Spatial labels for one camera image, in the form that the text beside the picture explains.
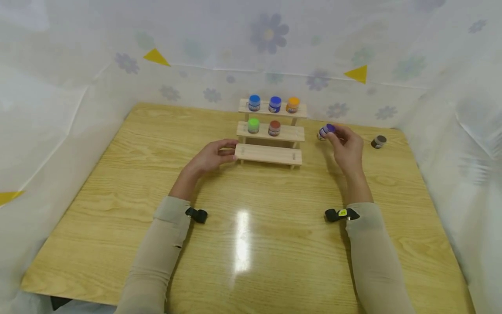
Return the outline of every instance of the beige sleeve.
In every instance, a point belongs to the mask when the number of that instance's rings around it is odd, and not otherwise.
[[[347,221],[352,270],[359,301],[368,314],[415,313],[403,278],[401,264],[374,203],[354,203],[360,218]]]
[[[166,290],[186,238],[190,202],[167,196],[138,248],[115,314],[163,314]]]

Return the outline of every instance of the white fabric backdrop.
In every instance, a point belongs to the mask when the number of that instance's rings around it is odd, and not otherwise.
[[[478,313],[502,312],[498,0],[0,0],[0,312],[138,101],[404,130]],[[157,48],[171,67],[144,60]],[[366,85],[343,73],[368,65]]]

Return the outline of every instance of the yellow triangle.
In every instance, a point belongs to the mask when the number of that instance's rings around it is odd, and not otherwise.
[[[152,61],[155,63],[171,66],[169,63],[167,63],[166,59],[160,54],[160,52],[154,48],[152,49],[149,53],[147,53],[143,59],[146,59],[148,61]]]
[[[0,206],[7,204],[14,198],[21,196],[24,191],[17,191],[17,192],[0,192]]]
[[[345,72],[345,75],[348,77],[355,79],[358,82],[366,84],[366,72],[368,70],[368,66],[364,65],[360,68]]]

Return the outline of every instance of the light wood grain tabletop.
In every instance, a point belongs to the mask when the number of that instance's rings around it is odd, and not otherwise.
[[[206,143],[237,138],[243,119],[136,105],[26,272],[22,289],[117,304],[153,212],[179,171]],[[344,224],[323,217],[328,208],[342,208],[345,189],[329,143],[316,138],[324,123],[298,122],[306,141],[297,169],[245,162],[204,177],[194,204],[209,217],[189,231],[168,291],[170,312],[362,313]],[[351,127],[364,138],[364,170],[416,311],[474,312],[403,133]],[[388,139],[381,149],[370,145],[376,135]]]

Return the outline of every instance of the hand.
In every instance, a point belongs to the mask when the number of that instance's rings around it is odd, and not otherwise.
[[[221,164],[235,161],[237,160],[237,157],[234,155],[235,146],[238,143],[238,140],[232,139],[211,142],[204,146],[204,148],[190,160],[185,169],[197,176],[202,176],[208,171],[217,169]]]
[[[335,161],[346,177],[363,174],[362,147],[364,141],[349,127],[335,125],[335,133],[327,134],[333,145]]]

